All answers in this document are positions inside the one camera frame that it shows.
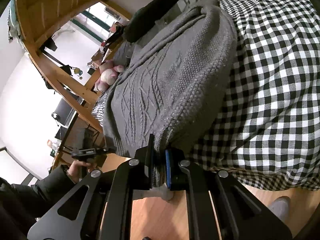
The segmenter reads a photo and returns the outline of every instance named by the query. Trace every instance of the person's arm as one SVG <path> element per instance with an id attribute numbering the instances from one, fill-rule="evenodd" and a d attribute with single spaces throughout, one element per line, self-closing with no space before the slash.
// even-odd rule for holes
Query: person's arm
<path id="1" fill-rule="evenodd" d="M 90 163 L 74 161 L 68 174 L 68 167 L 61 165 L 36 185 L 12 184 L 12 187 L 27 212 L 34 218 L 41 217 L 79 181 L 81 166 L 93 169 Z"/>

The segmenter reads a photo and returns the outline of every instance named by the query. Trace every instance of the hand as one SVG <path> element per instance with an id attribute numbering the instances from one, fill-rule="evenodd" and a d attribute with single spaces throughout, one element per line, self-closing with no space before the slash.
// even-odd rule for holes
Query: hand
<path id="1" fill-rule="evenodd" d="M 67 173 L 74 183 L 79 182 L 80 169 L 82 166 L 87 167 L 87 171 L 91 172 L 96 168 L 97 164 L 96 163 L 86 163 L 86 162 L 81 162 L 81 161 L 73 161 L 69 170 L 67 170 Z"/>

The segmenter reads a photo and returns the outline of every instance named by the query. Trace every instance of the black jacket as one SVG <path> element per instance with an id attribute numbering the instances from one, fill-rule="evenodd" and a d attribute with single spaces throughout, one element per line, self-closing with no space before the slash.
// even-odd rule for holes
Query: black jacket
<path id="1" fill-rule="evenodd" d="M 35 218 L 43 216 L 75 185 L 63 166 L 36 185 L 10 185 L 0 178 L 0 228 L 3 240 L 26 240 Z"/>

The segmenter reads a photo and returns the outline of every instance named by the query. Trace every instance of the plush toy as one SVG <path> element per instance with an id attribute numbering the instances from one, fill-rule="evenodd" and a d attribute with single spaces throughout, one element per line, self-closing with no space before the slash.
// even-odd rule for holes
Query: plush toy
<path id="1" fill-rule="evenodd" d="M 107 60 L 100 67 L 101 76 L 95 84 L 95 88 L 101 92 L 106 91 L 116 81 L 118 74 L 124 71 L 121 65 L 114 66 L 113 60 Z"/>

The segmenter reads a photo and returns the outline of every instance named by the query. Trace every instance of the sweater sleeve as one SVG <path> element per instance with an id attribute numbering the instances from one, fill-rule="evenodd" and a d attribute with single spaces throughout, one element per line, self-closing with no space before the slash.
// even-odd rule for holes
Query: sweater sleeve
<path id="1" fill-rule="evenodd" d="M 43 216 L 75 185 L 66 175 L 63 166 L 55 168 L 46 178 L 31 187 L 12 184 L 24 208 L 34 218 Z"/>

